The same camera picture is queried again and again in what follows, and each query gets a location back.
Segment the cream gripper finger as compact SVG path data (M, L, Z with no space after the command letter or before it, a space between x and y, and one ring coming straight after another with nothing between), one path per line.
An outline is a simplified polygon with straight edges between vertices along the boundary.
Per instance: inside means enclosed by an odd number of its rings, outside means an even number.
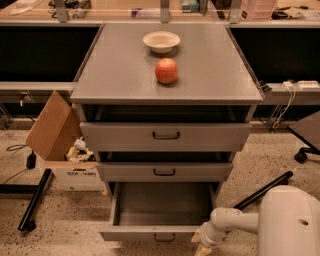
M199 243L200 242L200 229L197 229L191 238L192 243Z
M211 248L207 248L203 245L199 245L195 252L195 256L208 256L211 253L212 253Z

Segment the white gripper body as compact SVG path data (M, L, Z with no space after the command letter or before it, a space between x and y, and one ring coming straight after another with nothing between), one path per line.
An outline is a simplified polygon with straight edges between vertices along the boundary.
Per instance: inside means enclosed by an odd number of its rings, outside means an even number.
M224 238L224 233L217 230L211 222L205 222L200 226L200 243L207 247L217 246Z

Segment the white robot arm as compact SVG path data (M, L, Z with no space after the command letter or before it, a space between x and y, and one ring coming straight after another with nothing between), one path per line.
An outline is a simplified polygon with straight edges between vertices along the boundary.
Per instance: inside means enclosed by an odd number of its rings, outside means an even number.
M257 256L320 256L320 201L280 185L265 194L257 213L218 207L191 238L196 256L207 256L234 230L257 236Z

